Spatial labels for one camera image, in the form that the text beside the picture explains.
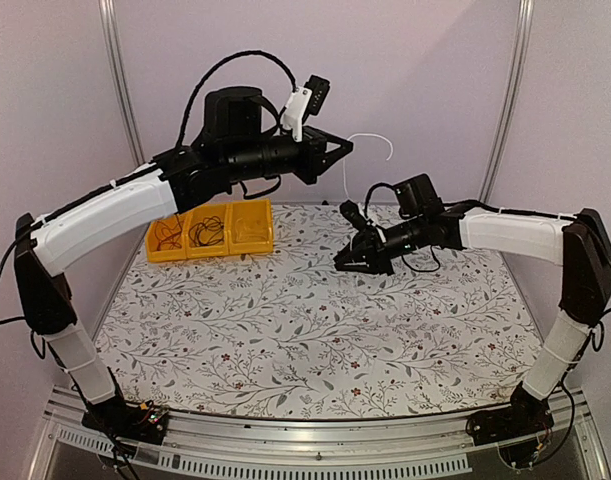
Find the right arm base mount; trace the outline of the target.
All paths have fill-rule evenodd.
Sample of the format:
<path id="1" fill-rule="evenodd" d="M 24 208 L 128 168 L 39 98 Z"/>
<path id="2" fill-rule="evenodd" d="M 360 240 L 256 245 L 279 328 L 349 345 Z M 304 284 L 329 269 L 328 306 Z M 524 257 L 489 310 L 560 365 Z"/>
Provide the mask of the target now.
<path id="1" fill-rule="evenodd" d="M 537 463 L 554 426 L 547 400 L 537 400 L 521 388 L 515 390 L 508 406 L 471 414 L 465 432 L 476 446 L 509 441 L 499 449 L 501 460 L 516 469 Z"/>

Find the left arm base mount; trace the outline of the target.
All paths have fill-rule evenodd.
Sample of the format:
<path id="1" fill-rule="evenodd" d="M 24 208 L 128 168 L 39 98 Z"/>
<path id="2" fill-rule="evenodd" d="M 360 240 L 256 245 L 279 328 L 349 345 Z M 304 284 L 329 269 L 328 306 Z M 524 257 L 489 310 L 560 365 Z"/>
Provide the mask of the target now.
<path id="1" fill-rule="evenodd" d="M 130 404 L 115 396 L 98 404 L 86 403 L 82 425 L 112 438 L 125 438 L 161 445 L 169 423 L 170 409 L 152 401 Z"/>

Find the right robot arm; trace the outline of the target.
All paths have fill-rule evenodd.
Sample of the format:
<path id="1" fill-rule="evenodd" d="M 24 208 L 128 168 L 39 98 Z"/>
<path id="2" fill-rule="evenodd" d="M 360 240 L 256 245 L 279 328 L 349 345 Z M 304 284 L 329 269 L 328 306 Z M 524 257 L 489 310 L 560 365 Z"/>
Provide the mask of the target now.
<path id="1" fill-rule="evenodd" d="M 367 204 L 343 202 L 340 213 L 356 233 L 335 256 L 337 270 L 391 275 L 394 259 L 423 248 L 489 250 L 561 269 L 554 324 L 502 415 L 509 435 L 524 435 L 584 350 L 602 347 L 604 318 L 611 313 L 611 241 L 600 214 L 501 208 L 473 199 L 447 203 L 426 174 L 384 187 L 396 197 L 400 223 L 382 227 L 369 219 Z"/>

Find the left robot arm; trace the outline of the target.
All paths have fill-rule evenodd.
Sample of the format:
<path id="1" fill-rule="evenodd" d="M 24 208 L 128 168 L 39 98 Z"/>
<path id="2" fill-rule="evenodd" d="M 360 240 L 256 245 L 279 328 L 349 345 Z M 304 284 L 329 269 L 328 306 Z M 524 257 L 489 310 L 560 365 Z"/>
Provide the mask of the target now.
<path id="1" fill-rule="evenodd" d="M 77 324 L 65 270 L 97 248 L 154 220 L 184 214 L 236 184 L 293 174 L 306 185 L 348 155 L 351 142 L 306 120 L 329 88 L 307 83 L 292 92 L 275 126 L 261 128 L 265 97 L 255 87 L 226 87 L 204 99 L 203 126 L 189 145 L 155 156 L 129 175 L 40 218 L 17 221 L 14 273 L 28 326 L 45 338 L 62 367 L 113 434 L 133 426 L 133 412 Z"/>

